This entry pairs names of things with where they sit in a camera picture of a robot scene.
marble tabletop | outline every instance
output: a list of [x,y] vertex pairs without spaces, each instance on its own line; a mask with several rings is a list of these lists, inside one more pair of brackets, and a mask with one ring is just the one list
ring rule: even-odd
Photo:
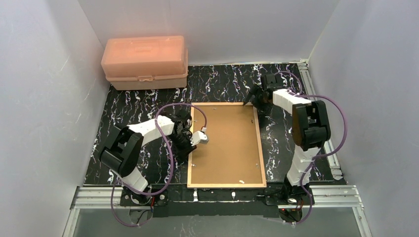
[[[109,89],[103,109],[90,163],[87,168],[85,185],[110,185],[115,175],[101,164],[98,148],[109,135],[111,126],[122,126],[152,119],[157,110],[168,103],[193,102],[242,102],[254,83],[260,83],[260,76],[289,71],[300,76],[297,64],[245,64],[189,66],[186,88],[144,91],[117,91]],[[283,74],[284,86],[297,82]],[[179,107],[167,111],[179,110]],[[292,117],[279,107],[271,114],[259,114],[260,136],[263,149],[267,182],[283,182],[291,166],[294,142],[291,135]],[[166,146],[162,139],[146,144],[138,158],[138,168],[150,184],[164,183],[168,179],[169,163]],[[171,183],[186,184],[188,165],[175,161],[174,177]],[[316,160],[310,180],[332,181],[332,173],[325,158]]]

wooden tray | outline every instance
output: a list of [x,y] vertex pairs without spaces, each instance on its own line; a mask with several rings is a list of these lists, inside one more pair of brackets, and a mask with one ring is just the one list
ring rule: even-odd
[[[266,187],[257,110],[243,103],[193,103],[208,118],[208,144],[189,155],[188,188]],[[191,110],[193,132],[204,125]]]

metal frame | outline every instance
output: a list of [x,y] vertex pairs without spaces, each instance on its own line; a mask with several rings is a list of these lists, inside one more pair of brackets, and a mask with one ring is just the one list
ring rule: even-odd
[[[308,64],[305,61],[297,62],[307,94],[315,94]],[[331,142],[326,142],[324,149],[326,153],[333,151]],[[329,166],[335,179],[341,179],[339,161],[336,155],[328,157]],[[364,214],[364,205],[359,196],[358,190],[354,185],[310,185],[315,204],[313,208],[334,208],[334,207],[352,207],[359,231],[362,237],[371,237],[371,231]],[[71,205],[70,215],[63,233],[63,237],[72,237],[80,209],[110,209],[112,187],[85,186],[77,188],[73,203]],[[114,208],[117,209],[148,209],[145,206],[123,207],[118,205],[121,200],[122,187],[116,187],[113,195]],[[197,192],[194,194],[194,200],[199,201]],[[279,205],[278,208],[289,208],[289,205]]]

white wall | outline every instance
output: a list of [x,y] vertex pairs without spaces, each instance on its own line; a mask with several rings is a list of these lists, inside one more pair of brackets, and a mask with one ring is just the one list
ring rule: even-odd
[[0,1],[0,235],[61,236],[109,88],[77,0]]
[[108,39],[185,36],[190,64],[308,58],[339,0],[79,0]]
[[[418,22],[417,0],[341,1],[309,61],[316,92],[348,116],[338,158],[374,236],[419,232]],[[338,144],[341,119],[329,118]]]

gray floor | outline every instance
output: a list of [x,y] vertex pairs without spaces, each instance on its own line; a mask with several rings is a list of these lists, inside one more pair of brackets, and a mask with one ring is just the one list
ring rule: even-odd
[[[117,210],[129,222],[128,211]],[[154,218],[141,228],[119,224],[111,210],[82,209],[76,237],[360,237],[352,208],[314,208],[305,223],[295,228],[278,219],[259,216],[182,216]]]

